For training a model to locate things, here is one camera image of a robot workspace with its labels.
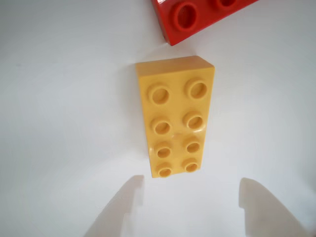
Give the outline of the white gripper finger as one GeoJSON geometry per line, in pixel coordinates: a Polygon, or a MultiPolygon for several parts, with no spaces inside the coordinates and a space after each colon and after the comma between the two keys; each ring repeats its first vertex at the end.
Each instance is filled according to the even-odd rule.
{"type": "Polygon", "coordinates": [[[91,227],[86,237],[119,237],[124,226],[133,232],[130,214],[143,205],[143,175],[134,175],[112,197],[91,227]]]}
{"type": "Polygon", "coordinates": [[[244,210],[247,237],[306,237],[308,231],[262,184],[242,178],[239,207],[244,210]]]}

